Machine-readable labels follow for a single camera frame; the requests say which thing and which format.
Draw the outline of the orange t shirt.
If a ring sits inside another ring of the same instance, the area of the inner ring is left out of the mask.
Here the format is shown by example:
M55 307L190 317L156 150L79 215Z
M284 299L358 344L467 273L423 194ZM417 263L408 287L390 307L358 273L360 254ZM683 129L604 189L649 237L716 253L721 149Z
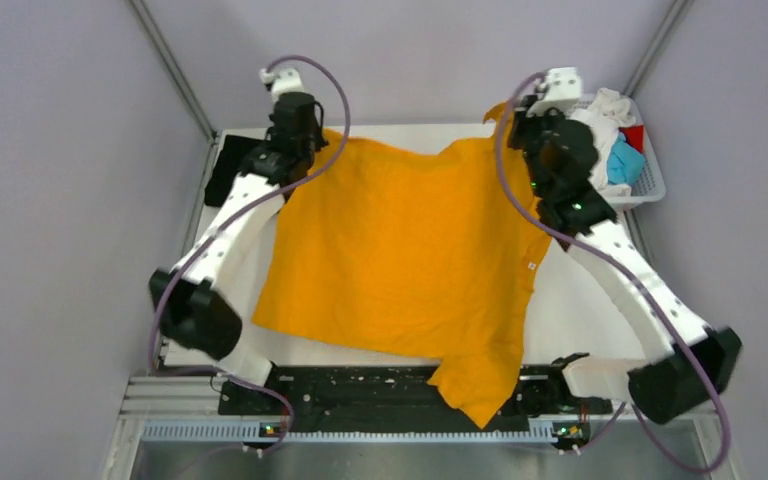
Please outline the orange t shirt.
M255 325L435 359L446 402L486 427L514 391L550 237L517 150L493 137L431 155L329 130L317 179L277 217Z

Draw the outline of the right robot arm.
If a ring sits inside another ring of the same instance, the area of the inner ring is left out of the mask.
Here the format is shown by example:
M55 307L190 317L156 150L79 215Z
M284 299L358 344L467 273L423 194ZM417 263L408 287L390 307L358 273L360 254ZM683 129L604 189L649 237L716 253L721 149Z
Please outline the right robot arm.
M549 404L572 412L586 397L624 401L664 425L728 387L743 342L688 308L632 244L616 211L588 180L596 160L589 127L556 108L515 109L508 147L520 150L541 230L582 266L636 335L640 359L576 354L546 385Z

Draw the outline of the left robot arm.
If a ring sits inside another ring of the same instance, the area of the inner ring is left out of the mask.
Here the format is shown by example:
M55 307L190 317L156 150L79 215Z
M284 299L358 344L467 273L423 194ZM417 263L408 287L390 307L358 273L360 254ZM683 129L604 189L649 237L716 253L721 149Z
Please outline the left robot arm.
M149 289L167 353L192 352L183 367L210 366L245 381L243 401L257 413L279 404L272 363L243 340L244 306L230 289L261 231L306 178L323 137L321 104L309 93L280 95L262 140L224 137L205 202L216 215L192 249L170 270L156 270Z

